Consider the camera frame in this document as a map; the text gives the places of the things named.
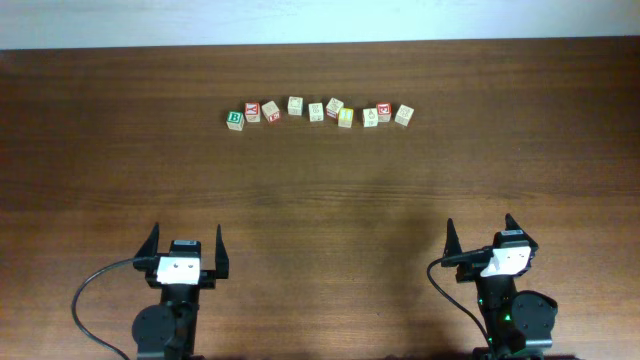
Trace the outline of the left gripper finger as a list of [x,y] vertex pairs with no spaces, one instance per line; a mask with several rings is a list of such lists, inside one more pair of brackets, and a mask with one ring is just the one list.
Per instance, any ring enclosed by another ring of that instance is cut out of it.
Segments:
[[217,272],[229,271],[229,257],[223,242],[221,225],[216,230],[215,267]]
[[159,233],[159,224],[155,223],[148,238],[136,252],[136,258],[153,258],[157,255]]

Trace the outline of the red letter E block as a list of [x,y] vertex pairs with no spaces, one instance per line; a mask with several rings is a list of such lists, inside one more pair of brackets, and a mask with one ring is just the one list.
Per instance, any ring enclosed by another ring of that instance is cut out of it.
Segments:
[[378,114],[379,122],[389,122],[392,116],[392,106],[388,102],[382,102],[376,104],[376,110]]

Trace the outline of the tilted beige red-edged block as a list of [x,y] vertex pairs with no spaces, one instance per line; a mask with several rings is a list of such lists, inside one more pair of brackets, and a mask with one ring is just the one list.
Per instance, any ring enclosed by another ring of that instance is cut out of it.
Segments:
[[331,98],[325,107],[326,115],[333,119],[337,119],[339,112],[343,107],[344,103],[342,101],[336,98]]

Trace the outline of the tilted red-sided wooden block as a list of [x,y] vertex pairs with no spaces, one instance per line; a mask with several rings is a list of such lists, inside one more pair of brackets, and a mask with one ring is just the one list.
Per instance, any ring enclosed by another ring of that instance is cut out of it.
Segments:
[[261,106],[261,110],[269,123],[273,123],[281,118],[281,111],[273,100],[264,103]]

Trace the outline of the plain beige picture block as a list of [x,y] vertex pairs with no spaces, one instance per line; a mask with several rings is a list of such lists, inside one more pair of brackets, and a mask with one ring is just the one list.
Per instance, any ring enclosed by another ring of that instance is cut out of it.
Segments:
[[302,97],[290,96],[287,103],[287,111],[290,115],[301,116],[303,114],[304,100]]

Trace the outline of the green letter B block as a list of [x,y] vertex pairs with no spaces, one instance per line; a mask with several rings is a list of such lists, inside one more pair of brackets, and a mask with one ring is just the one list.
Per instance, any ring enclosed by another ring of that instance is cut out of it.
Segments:
[[242,112],[230,111],[226,118],[227,127],[230,130],[242,131],[245,124],[245,117]]

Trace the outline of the yellow letter I block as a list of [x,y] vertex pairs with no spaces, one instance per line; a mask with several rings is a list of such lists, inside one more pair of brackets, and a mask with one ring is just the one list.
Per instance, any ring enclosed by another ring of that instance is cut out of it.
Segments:
[[341,108],[338,113],[338,126],[341,128],[351,128],[354,111],[351,108]]

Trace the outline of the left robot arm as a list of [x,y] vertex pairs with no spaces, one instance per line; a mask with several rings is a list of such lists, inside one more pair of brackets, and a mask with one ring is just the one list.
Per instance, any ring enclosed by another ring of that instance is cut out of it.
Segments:
[[133,267],[142,272],[152,289],[161,291],[160,301],[141,310],[132,324],[138,359],[191,360],[195,353],[199,297],[229,277],[229,257],[220,229],[216,230],[215,265],[202,267],[202,244],[174,240],[160,253],[159,226],[155,225],[134,257]]

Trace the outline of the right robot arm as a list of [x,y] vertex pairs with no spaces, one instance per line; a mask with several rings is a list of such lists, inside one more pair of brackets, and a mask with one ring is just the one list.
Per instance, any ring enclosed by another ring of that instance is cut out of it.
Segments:
[[473,359],[541,359],[552,347],[558,305],[536,291],[516,289],[539,249],[514,218],[505,216],[505,229],[491,245],[464,252],[452,220],[447,221],[442,265],[456,269],[458,283],[473,282],[484,319],[487,346],[472,351]]

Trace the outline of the beige blue-sided H block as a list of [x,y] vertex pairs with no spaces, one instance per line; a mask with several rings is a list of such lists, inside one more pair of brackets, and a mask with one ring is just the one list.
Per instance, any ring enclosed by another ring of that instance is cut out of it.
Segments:
[[411,121],[413,114],[414,114],[413,108],[407,105],[401,104],[396,112],[394,121],[397,124],[407,127]]

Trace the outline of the beige block red side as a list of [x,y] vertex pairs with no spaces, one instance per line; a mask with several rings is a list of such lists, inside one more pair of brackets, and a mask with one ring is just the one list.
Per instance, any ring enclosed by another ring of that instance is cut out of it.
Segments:
[[324,108],[322,103],[310,103],[308,105],[308,115],[311,122],[321,122],[324,120]]

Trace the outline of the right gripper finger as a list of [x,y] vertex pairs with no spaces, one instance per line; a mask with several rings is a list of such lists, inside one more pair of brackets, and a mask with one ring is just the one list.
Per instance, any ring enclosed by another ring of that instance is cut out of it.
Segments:
[[444,256],[456,256],[462,253],[459,237],[452,218],[447,220]]
[[527,232],[525,232],[522,229],[522,227],[516,222],[516,220],[514,219],[514,217],[510,213],[507,213],[505,215],[505,230],[507,232],[511,232],[511,233],[519,232],[520,235],[524,239],[526,239],[528,241],[529,246],[532,249],[538,249],[539,248],[538,243]]

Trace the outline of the red letter Y block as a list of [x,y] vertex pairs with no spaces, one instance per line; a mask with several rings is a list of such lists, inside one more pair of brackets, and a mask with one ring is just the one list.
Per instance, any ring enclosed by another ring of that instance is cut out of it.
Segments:
[[245,104],[244,115],[250,123],[257,123],[261,120],[261,107],[259,103],[247,102]]

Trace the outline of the beige gnome picture block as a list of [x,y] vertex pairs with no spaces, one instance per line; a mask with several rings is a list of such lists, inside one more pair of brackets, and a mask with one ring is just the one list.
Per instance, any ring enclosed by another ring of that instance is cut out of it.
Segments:
[[362,122],[365,128],[377,127],[379,122],[376,108],[365,108],[362,110]]

